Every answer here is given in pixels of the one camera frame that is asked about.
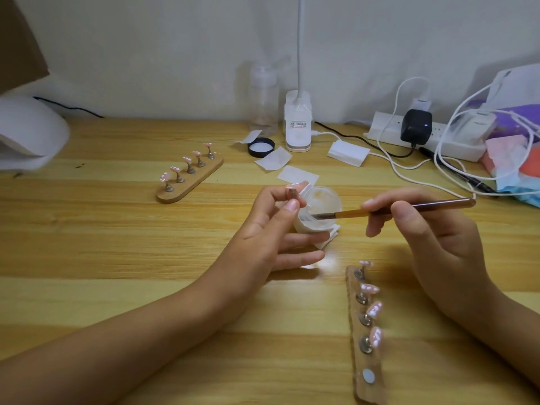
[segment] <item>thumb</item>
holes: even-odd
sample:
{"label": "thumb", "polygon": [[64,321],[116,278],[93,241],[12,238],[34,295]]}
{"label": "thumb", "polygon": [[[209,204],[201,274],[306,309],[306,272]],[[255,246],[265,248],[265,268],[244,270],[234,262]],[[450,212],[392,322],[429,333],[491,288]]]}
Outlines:
{"label": "thumb", "polygon": [[262,230],[262,235],[273,247],[279,247],[283,237],[289,232],[296,215],[300,210],[297,199],[290,199],[279,212],[277,212]]}
{"label": "thumb", "polygon": [[413,206],[400,200],[392,204],[390,210],[416,260],[431,260],[443,251],[428,222]]}

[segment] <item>black power adapter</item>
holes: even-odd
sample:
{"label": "black power adapter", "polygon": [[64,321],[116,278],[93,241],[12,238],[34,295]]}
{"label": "black power adapter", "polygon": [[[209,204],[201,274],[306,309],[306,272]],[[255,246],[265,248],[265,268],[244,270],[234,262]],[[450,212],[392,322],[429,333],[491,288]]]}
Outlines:
{"label": "black power adapter", "polygon": [[425,145],[431,136],[432,128],[431,112],[410,109],[403,117],[401,140],[409,142],[412,147]]}

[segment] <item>power strip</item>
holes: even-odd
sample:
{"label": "power strip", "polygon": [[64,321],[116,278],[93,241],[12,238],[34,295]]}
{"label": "power strip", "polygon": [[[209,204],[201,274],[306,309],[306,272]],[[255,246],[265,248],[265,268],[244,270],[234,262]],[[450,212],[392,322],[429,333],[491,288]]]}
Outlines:
{"label": "power strip", "polygon": [[[394,115],[394,118],[391,120],[390,123],[388,123],[391,118],[391,114],[375,112],[371,128],[369,129],[368,133],[364,134],[364,137],[376,141],[377,137],[380,135],[379,141],[381,142],[410,148],[409,142],[404,142],[401,140],[401,124],[403,122],[403,117],[399,115]],[[386,129],[384,129],[384,133],[381,134],[381,131],[386,124],[388,124],[388,126],[386,127]],[[439,141],[441,140],[441,136],[445,128],[446,124],[433,122],[433,129],[431,131],[429,141],[423,146],[434,152]],[[475,146],[466,145],[461,142],[456,142],[453,138],[454,133],[452,131],[449,131],[442,144],[442,156],[449,156],[451,158],[468,160],[470,162],[478,162],[478,160],[485,152],[485,144]]]}

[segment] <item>sticker label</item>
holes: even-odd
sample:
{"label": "sticker label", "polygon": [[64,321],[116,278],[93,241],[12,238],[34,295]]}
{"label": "sticker label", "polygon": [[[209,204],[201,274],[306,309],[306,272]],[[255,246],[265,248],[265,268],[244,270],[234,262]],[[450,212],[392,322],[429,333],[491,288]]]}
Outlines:
{"label": "sticker label", "polygon": [[307,128],[307,123],[304,121],[291,121],[289,128]]}

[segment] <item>brown brush handle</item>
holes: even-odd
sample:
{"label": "brown brush handle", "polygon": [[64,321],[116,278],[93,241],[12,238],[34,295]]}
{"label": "brown brush handle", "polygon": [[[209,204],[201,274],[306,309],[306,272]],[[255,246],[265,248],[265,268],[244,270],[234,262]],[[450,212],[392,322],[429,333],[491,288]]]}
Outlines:
{"label": "brown brush handle", "polygon": [[[412,204],[412,206],[418,210],[420,213],[423,212],[433,212],[437,210],[448,210],[448,209],[466,209],[472,207],[476,204],[474,199],[451,199],[451,200],[440,200],[438,202],[430,203],[419,203]],[[368,217],[370,215],[374,216],[384,216],[392,214],[389,207],[383,207],[377,211],[369,212],[362,209],[355,210],[346,210],[346,211],[336,211],[335,213],[321,213],[312,215],[317,220],[325,219],[349,219],[351,217]]]}

